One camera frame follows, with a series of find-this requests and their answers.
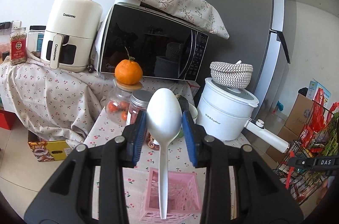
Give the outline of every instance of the microwave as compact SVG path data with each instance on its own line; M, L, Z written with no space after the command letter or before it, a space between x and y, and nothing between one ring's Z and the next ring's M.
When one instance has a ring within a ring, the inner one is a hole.
M102 26L97 71L114 73L128 50L145 77L197 79L208 35L194 25L146 4L115 4Z

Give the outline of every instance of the spoon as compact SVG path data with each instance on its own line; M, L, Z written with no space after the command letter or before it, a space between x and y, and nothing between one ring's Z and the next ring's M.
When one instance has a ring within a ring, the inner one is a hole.
M160 218L166 219L168 203L168 145L177 137L181 127L180 104L168 88L153 94L147 106L147 129L160 145L159 209Z

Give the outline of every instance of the cherry tomato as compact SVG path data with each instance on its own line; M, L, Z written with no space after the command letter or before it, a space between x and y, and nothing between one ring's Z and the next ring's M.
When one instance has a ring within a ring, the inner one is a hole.
M116 105L116 102L110 101L108 103L108 111L109 112L117 112L118 111L118 106Z
M128 110L129 103L128 103L128 102L125 102L125 101L121 101L121 102L119 102L119 106L120 106L120 108L122 108L123 110Z
M127 111L123 111L123 112L121 113L121 118L122 118L124 121L127 120Z

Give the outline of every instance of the refrigerator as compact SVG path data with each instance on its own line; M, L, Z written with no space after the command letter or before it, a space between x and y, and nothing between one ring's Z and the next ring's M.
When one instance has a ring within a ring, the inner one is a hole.
M275 106L279 85L292 57L294 38L284 37L284 17L292 27L295 26L296 5L289 5L288 13L285 13L285 0L206 1L218 10L230 37L224 40L209 35L197 78L201 88L194 98L195 103L199 103L205 78L211 76L211 62L236 63L241 60L253 65L254 69L246 88L259 100L252 118L264 119ZM289 35L292 31L293 28L289 28Z

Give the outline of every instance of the microwave control panel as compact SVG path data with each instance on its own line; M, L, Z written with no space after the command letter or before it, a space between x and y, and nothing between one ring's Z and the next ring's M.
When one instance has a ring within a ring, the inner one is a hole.
M187 71L185 76L185 80L187 81L195 81L198 76L198 72L200 69L200 65L202 62L202 57L204 56L206 44L207 44L208 35L203 34L201 32L197 33L195 50L193 55L192 63Z

